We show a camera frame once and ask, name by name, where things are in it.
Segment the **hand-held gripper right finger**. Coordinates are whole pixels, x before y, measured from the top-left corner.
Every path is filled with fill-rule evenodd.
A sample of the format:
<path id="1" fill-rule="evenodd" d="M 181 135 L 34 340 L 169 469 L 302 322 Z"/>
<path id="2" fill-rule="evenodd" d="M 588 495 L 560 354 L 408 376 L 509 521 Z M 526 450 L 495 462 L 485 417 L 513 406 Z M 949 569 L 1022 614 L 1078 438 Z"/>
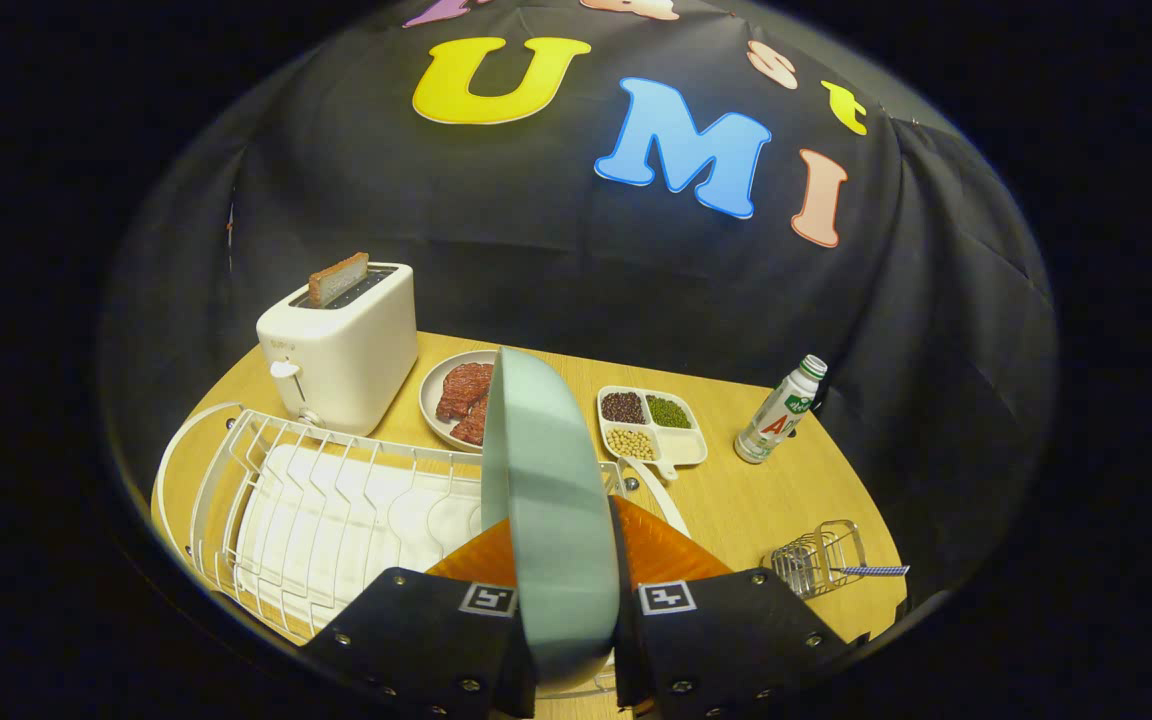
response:
<path id="1" fill-rule="evenodd" d="M 626 498 L 609 500 L 620 559 L 617 707 L 636 717 L 786 717 L 842 669 L 846 641 L 770 569 L 735 571 Z"/>

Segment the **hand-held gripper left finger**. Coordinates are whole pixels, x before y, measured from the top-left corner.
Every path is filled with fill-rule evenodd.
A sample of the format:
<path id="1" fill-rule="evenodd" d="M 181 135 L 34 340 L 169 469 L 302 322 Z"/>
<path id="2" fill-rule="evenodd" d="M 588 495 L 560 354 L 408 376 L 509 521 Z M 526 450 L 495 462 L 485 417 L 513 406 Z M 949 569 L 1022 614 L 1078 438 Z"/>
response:
<path id="1" fill-rule="evenodd" d="M 535 717 L 508 521 L 429 571 L 382 570 L 301 653 L 401 719 Z"/>

